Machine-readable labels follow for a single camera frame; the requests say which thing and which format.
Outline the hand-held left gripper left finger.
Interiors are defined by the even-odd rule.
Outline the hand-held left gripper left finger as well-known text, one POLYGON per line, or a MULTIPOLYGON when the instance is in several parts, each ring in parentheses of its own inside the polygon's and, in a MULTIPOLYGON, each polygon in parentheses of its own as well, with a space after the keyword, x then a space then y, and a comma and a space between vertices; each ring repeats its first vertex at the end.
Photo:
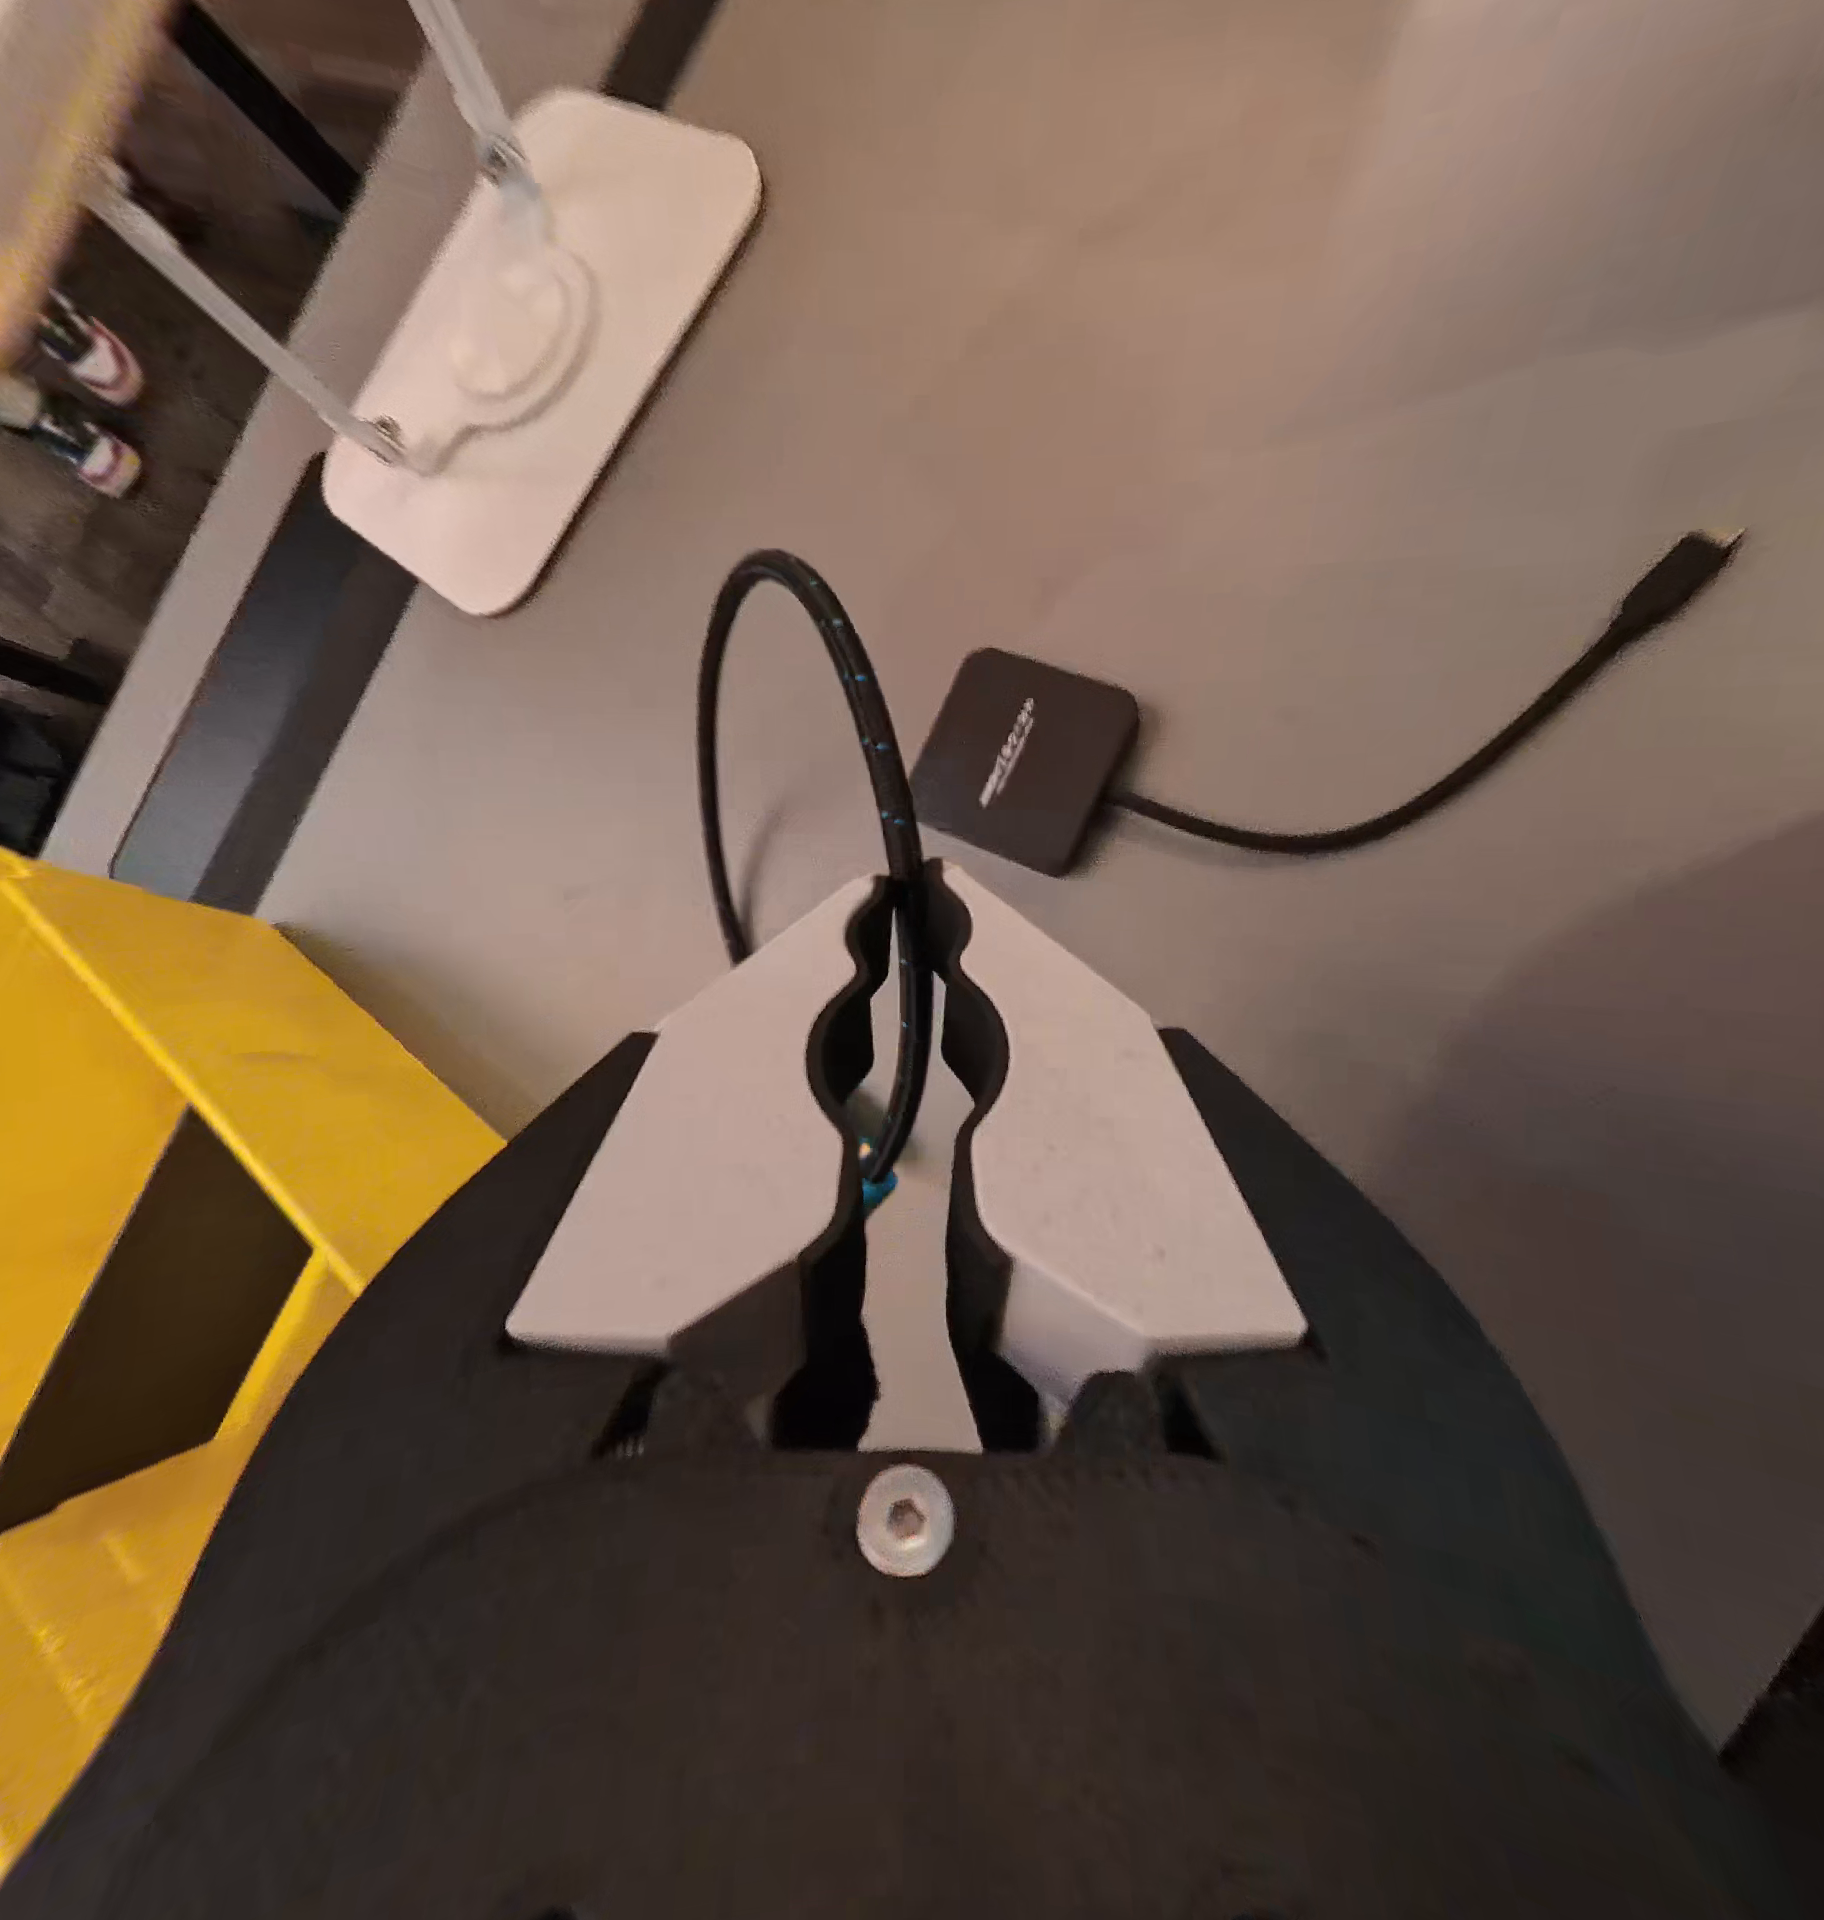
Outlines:
POLYGON ((526 1348, 657 1361, 854 1449, 876 1405, 859 1160, 889 971, 881 876, 839 886, 660 1022, 509 1314, 526 1348))

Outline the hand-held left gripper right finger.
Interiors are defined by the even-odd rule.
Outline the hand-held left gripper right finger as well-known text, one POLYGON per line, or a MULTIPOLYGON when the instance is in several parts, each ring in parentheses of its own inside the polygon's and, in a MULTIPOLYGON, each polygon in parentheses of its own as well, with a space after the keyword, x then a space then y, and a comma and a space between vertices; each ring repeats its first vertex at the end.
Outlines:
POLYGON ((942 1052, 971 1102, 947 1338, 987 1453, 1031 1453, 1098 1378, 1301 1348, 1309 1320, 1167 1032, 947 860, 924 875, 942 1052))

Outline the large yellow plastic bin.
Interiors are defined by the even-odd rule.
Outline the large yellow plastic bin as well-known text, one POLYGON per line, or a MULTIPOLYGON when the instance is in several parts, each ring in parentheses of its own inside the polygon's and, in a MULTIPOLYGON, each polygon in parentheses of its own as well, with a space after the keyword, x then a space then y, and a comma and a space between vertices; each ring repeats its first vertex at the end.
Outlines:
POLYGON ((0 1877, 128 1704, 324 1337, 501 1143, 271 924, 0 848, 0 1453, 189 1107, 312 1260, 207 1446, 0 1536, 0 1877))

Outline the black bin divider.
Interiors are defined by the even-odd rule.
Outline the black bin divider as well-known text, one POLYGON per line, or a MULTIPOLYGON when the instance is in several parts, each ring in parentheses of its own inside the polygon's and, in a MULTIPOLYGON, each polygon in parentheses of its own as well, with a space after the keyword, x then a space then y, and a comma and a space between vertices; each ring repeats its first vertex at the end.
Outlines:
POLYGON ((181 1113, 0 1453, 0 1536, 207 1446, 312 1242, 197 1109, 181 1113))

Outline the person's dark clothing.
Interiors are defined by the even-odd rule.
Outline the person's dark clothing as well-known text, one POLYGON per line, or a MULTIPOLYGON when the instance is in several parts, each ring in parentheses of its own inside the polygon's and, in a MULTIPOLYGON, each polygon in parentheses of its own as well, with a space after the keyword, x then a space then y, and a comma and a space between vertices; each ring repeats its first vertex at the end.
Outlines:
POLYGON ((1824 1915, 1824 1605, 1721 1761, 1765 1812, 1811 1912, 1824 1915))

